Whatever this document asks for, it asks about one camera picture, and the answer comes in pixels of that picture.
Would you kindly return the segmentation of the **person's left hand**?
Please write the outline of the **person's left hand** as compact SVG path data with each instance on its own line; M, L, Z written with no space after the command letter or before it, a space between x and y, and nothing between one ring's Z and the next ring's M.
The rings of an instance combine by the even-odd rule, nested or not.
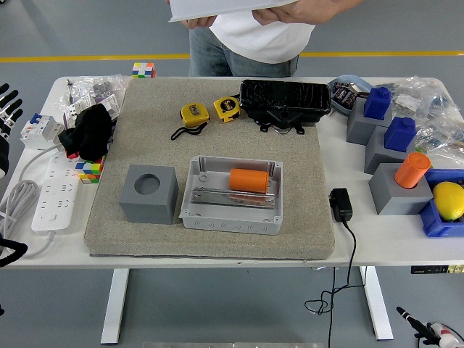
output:
M317 25L333 18L338 9L338 1L300 0L279 7L256 9L252 15L261 25L272 22Z

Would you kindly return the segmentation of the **person's right hand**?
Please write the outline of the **person's right hand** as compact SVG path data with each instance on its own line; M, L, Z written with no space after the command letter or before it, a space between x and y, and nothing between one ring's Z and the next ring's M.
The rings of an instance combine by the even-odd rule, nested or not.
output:
M188 20L182 20L181 23L184 26L186 26L189 30L193 30L196 28L209 28L213 25L216 18L217 15L213 15L209 17L199 17Z

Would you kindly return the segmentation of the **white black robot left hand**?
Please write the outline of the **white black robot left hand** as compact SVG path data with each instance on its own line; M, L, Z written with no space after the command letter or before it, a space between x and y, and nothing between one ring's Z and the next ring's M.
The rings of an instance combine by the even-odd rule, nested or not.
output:
M17 120L23 114L20 108L22 99L18 97L19 91L9 91L9 84L1 85L1 177L9 169L9 136Z

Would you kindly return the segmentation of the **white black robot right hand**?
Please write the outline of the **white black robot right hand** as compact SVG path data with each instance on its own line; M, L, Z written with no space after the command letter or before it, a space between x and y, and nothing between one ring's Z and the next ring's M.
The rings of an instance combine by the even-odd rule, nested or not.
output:
M402 307L396 307L397 312L416 330L415 337L423 340L426 346L435 345L438 347L463 347L463 338L458 339L459 335L442 323L424 324L414 318Z

